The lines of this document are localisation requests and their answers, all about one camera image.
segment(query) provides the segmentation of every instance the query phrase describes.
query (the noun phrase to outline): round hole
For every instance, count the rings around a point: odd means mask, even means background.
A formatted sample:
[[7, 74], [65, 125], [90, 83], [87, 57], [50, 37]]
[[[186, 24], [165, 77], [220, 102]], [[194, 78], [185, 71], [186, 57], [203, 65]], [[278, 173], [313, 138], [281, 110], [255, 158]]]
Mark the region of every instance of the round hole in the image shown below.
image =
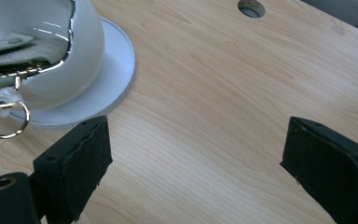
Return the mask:
[[56, 161], [57, 159], [58, 159], [57, 156], [49, 156], [49, 157], [47, 158], [48, 161]]
[[250, 18], [260, 18], [266, 14], [266, 9], [257, 0], [240, 0], [238, 9], [243, 15]]
[[5, 177], [0, 179], [0, 190], [7, 189], [8, 187], [12, 186], [16, 182], [15, 177]]

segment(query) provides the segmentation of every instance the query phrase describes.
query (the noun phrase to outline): metal key ring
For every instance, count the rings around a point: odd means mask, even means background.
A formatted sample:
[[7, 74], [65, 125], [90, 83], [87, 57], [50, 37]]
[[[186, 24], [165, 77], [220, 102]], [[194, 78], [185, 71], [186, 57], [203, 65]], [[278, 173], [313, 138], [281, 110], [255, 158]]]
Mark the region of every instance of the metal key ring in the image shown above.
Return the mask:
[[30, 113], [28, 107], [22, 101], [18, 101], [16, 103], [7, 103], [4, 101], [0, 101], [0, 109], [10, 109], [10, 108], [14, 107], [15, 105], [20, 105], [22, 107], [22, 109], [25, 112], [25, 120], [22, 123], [20, 129], [17, 130], [15, 133], [8, 134], [8, 135], [0, 134], [1, 139], [8, 139], [8, 138], [12, 138], [12, 137], [19, 135], [20, 133], [22, 133], [25, 130], [25, 128], [27, 127], [27, 125], [31, 119], [31, 113]]

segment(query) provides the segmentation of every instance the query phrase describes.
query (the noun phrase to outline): white round base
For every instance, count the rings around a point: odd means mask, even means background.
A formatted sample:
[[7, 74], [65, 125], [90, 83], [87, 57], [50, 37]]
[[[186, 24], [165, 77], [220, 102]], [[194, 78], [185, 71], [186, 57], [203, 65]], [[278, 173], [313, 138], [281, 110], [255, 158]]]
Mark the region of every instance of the white round base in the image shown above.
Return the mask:
[[[31, 111], [30, 124], [41, 129], [71, 129], [85, 119], [110, 113], [127, 95], [135, 74], [135, 53], [124, 32], [101, 19], [105, 54], [99, 75], [70, 102], [49, 109]], [[21, 119], [22, 114], [11, 114]]]

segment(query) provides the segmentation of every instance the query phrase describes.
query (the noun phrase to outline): light wood grain surface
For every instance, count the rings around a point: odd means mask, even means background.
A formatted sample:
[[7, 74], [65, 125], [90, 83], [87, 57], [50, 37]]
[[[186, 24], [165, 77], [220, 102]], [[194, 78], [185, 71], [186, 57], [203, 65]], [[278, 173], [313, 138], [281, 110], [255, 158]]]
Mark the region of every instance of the light wood grain surface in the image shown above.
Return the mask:
[[[93, 0], [137, 64], [79, 223], [334, 223], [279, 163], [291, 116], [358, 143], [358, 30], [299, 0], [260, 2], [251, 19], [237, 0]], [[0, 175], [31, 174], [65, 133], [0, 140]]]

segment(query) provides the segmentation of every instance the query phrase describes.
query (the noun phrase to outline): wooden table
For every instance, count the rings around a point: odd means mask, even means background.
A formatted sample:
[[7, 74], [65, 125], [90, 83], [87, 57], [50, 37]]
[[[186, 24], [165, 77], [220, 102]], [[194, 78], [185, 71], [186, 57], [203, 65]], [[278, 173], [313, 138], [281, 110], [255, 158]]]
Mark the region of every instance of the wooden table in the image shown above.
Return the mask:
[[[94, 0], [137, 71], [109, 114], [114, 162], [80, 223], [334, 223], [281, 166], [291, 116], [358, 143], [358, 30], [299, 0]], [[0, 140], [0, 175], [66, 131]]]

